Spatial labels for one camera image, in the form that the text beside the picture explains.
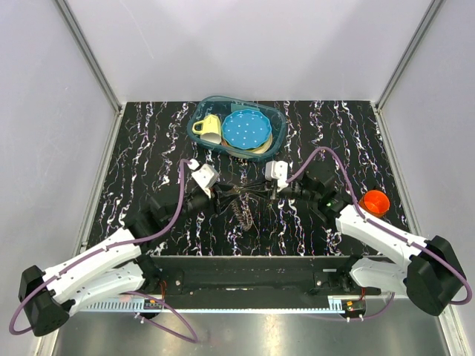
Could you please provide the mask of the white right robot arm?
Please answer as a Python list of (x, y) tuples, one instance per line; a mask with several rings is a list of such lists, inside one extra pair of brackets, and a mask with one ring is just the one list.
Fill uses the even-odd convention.
[(290, 181), (287, 165), (278, 162), (268, 168), (267, 180), (275, 196), (310, 202), (323, 224), (363, 242), (388, 258), (387, 262), (359, 257), (337, 275), (337, 285), (346, 294), (361, 287), (402, 294), (419, 309), (440, 315), (461, 289), (469, 302), (472, 291), (451, 244), (443, 237), (430, 240), (407, 233), (362, 211), (346, 194), (333, 187), (333, 175), (317, 176), (306, 171), (300, 180)]

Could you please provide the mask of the silver metal key disc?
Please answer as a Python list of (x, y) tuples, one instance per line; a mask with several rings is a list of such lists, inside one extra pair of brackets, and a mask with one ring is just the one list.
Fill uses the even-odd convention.
[(231, 208), (242, 230), (249, 231), (254, 224), (254, 220), (246, 197), (238, 196), (232, 201)]

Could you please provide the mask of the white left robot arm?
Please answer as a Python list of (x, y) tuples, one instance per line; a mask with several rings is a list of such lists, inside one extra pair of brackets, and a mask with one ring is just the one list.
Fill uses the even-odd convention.
[(56, 266), (31, 266), (21, 275), (19, 310), (28, 332), (41, 337), (56, 331), (74, 314), (103, 298), (130, 292), (155, 292), (162, 274), (148, 255), (181, 217), (211, 208), (222, 211), (223, 188), (194, 188), (177, 196), (150, 197), (125, 225), (101, 243)]

